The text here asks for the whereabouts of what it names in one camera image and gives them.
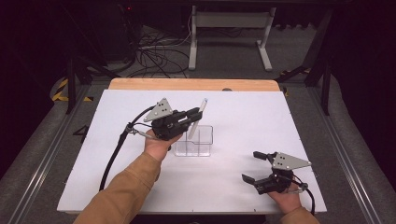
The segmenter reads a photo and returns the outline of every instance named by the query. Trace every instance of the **triangular metal plate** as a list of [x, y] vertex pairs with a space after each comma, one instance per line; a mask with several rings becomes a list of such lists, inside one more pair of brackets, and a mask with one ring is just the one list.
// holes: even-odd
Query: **triangular metal plate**
[[169, 105], [166, 98], [162, 98], [160, 102], [158, 102], [155, 107], [148, 113], [148, 115], [144, 118], [145, 122], [160, 119], [172, 114], [172, 108]]
[[279, 170], [294, 170], [310, 165], [310, 161], [301, 160], [299, 158], [281, 152], [276, 153], [273, 162], [273, 168]]

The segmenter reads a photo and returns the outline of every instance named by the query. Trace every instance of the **gray carpet floor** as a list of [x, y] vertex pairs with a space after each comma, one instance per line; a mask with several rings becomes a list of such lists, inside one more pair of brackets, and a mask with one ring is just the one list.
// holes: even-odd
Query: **gray carpet floor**
[[[283, 70], [291, 70], [301, 65], [309, 44], [315, 35], [315, 30], [286, 29], [279, 31], [273, 28], [267, 43], [273, 72], [265, 72], [255, 41], [260, 39], [262, 31], [246, 30], [236, 38], [226, 37], [215, 32], [204, 32], [198, 40], [198, 57], [195, 71], [186, 71], [186, 77], [199, 78], [250, 78], [274, 79]], [[189, 53], [189, 44], [184, 43], [174, 47]], [[167, 52], [168, 58], [186, 67], [188, 59], [177, 52]], [[120, 64], [113, 63], [111, 68]], [[120, 73], [128, 77], [133, 71], [142, 66], [135, 63], [130, 69]], [[176, 69], [169, 64], [168, 71]], [[150, 78], [160, 77], [160, 73], [145, 74]], [[181, 73], [171, 77], [184, 77]], [[303, 84], [305, 75], [299, 75], [280, 84], [286, 87], [286, 96], [291, 114], [297, 130], [303, 141], [309, 159], [313, 162], [313, 169], [318, 175], [318, 184], [327, 205], [328, 212], [317, 214], [321, 223], [376, 223], [368, 221], [370, 218], [363, 212], [358, 200], [359, 195], [354, 191], [353, 181], [346, 175], [346, 169], [340, 163], [336, 153], [336, 145], [332, 140], [320, 109], [317, 107], [315, 94], [320, 85], [306, 88]], [[94, 77], [86, 96], [93, 97], [92, 102], [82, 102], [76, 110], [68, 129], [64, 133], [55, 160], [44, 181], [39, 185], [39, 191], [26, 207], [26, 213], [20, 223], [72, 223], [75, 215], [57, 212], [56, 207], [64, 190], [67, 179], [74, 165], [81, 147], [81, 136], [73, 132], [84, 125], [90, 125], [101, 94], [108, 87], [106, 77]], [[12, 217], [18, 203], [23, 196], [29, 182], [35, 174], [36, 168], [45, 157], [53, 144], [53, 139], [61, 127], [65, 117], [67, 102], [55, 102], [54, 107], [37, 127], [24, 149], [0, 181], [0, 223], [7, 223]], [[350, 158], [348, 161], [359, 175], [365, 194], [370, 199], [382, 223], [396, 223], [396, 193], [376, 164], [369, 148], [365, 145], [359, 131], [347, 113], [342, 100], [342, 94], [337, 81], [333, 78], [330, 102], [329, 120], [339, 141]], [[277, 223], [281, 215], [267, 216], [267, 223]], [[262, 223], [263, 217], [153, 217], [138, 216], [134, 223], [189, 223], [193, 220], [200, 223]]]

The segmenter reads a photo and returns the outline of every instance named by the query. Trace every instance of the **person's arm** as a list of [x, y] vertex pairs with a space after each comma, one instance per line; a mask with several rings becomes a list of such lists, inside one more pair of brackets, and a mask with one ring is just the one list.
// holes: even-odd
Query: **person's arm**
[[[298, 187], [291, 184], [289, 190], [295, 191]], [[280, 219], [282, 224], [319, 224], [318, 220], [312, 216], [302, 205], [300, 194], [298, 193], [277, 193], [269, 192], [268, 195], [274, 199], [285, 216]]]
[[146, 138], [144, 152], [93, 197], [74, 223], [130, 223], [158, 178], [168, 148], [180, 136], [169, 141]]

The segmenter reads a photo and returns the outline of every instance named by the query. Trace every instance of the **brown sleeve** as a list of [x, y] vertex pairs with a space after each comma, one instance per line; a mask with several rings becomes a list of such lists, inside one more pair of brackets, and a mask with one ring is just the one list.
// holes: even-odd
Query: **brown sleeve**
[[295, 209], [287, 213], [280, 219], [282, 224], [319, 224], [318, 220], [304, 207]]
[[161, 164], [143, 152], [97, 193], [74, 223], [130, 223], [160, 173]]

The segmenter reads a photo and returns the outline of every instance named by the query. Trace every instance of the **transparent plastic container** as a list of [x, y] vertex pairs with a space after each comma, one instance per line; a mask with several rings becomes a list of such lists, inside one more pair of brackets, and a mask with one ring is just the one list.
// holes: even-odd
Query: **transparent plastic container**
[[179, 157], [208, 157], [213, 144], [213, 127], [198, 125], [194, 135], [188, 139], [191, 127], [172, 145], [175, 155]]

